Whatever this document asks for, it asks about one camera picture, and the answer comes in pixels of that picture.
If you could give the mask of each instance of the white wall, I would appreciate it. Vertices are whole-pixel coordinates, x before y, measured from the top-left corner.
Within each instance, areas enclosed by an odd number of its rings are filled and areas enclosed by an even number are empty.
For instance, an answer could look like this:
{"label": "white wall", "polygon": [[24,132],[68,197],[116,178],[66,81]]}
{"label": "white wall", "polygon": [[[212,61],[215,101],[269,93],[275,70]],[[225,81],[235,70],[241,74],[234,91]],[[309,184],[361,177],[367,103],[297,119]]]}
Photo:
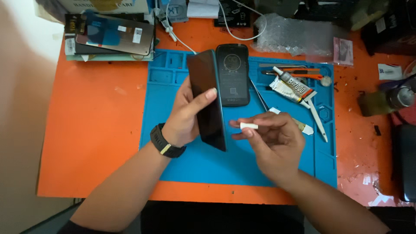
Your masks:
{"label": "white wall", "polygon": [[72,204],[36,197],[63,25],[35,17],[32,0],[0,1],[0,233],[21,232]]}

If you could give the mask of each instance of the phone on mat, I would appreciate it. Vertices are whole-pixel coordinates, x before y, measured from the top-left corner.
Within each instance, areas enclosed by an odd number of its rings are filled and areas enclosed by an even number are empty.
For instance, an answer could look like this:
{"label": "phone on mat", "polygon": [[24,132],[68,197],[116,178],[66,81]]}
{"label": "phone on mat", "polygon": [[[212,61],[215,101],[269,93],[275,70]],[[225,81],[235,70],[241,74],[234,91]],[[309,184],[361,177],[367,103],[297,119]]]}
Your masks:
{"label": "phone on mat", "polygon": [[225,152],[227,147],[215,52],[206,50],[197,55],[188,56],[186,62],[193,97],[197,97],[210,88],[217,88],[217,98],[202,109],[196,118],[202,141]]}
{"label": "phone on mat", "polygon": [[223,107],[241,107],[250,102],[248,48],[242,44],[223,44],[215,50]]}

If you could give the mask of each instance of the hand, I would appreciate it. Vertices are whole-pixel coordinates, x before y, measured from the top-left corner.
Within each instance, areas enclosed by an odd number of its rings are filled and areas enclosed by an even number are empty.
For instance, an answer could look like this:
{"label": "hand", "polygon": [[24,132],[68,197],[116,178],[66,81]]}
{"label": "hand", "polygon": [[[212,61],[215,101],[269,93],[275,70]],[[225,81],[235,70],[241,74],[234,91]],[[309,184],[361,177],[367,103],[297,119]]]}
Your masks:
{"label": "hand", "polygon": [[254,123],[258,130],[243,128],[233,134],[235,140],[248,139],[260,170],[278,186],[285,188],[297,176],[300,155],[305,138],[288,113],[266,112],[247,119],[231,120],[232,127],[242,123]]}
{"label": "hand", "polygon": [[182,147],[199,135],[196,114],[217,98],[217,89],[208,91],[193,98],[189,77],[185,79],[178,92],[171,115],[162,129],[162,135],[169,144]]}

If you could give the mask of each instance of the forearm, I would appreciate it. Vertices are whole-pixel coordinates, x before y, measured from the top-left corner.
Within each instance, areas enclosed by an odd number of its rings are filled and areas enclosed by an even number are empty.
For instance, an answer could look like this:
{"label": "forearm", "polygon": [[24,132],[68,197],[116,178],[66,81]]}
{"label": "forearm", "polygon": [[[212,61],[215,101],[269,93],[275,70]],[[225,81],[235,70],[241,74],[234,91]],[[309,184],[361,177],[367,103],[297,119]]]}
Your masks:
{"label": "forearm", "polygon": [[125,229],[143,209],[170,160],[148,143],[92,191],[71,221],[101,231]]}
{"label": "forearm", "polygon": [[296,179],[283,185],[300,210],[321,233],[377,233],[389,228],[374,214],[347,195],[300,171]]}

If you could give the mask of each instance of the bubble wrap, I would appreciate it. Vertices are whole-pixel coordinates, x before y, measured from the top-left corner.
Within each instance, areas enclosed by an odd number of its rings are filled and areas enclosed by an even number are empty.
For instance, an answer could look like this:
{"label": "bubble wrap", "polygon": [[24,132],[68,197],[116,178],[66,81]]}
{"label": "bubble wrap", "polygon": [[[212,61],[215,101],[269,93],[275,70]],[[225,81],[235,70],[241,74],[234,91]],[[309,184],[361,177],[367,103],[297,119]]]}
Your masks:
{"label": "bubble wrap", "polygon": [[331,56],[332,24],[307,20],[288,19],[276,13],[259,17],[254,25],[263,31],[251,47],[259,52],[282,52],[296,55]]}

